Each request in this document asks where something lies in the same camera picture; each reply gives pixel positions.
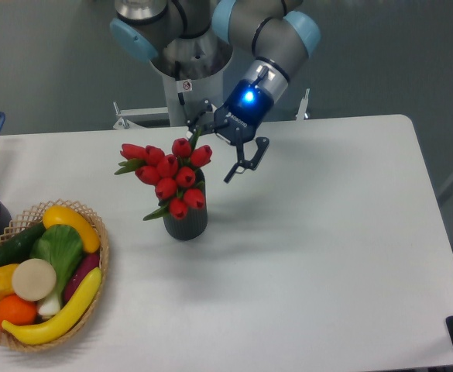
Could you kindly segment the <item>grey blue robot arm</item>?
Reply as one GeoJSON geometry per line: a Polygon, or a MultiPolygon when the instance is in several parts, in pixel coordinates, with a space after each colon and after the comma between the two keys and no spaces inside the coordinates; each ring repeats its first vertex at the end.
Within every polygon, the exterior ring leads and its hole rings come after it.
{"type": "Polygon", "coordinates": [[[257,130],[318,45],[297,1],[117,1],[110,31],[160,73],[173,126],[236,149],[231,174],[255,170],[257,130]]]}

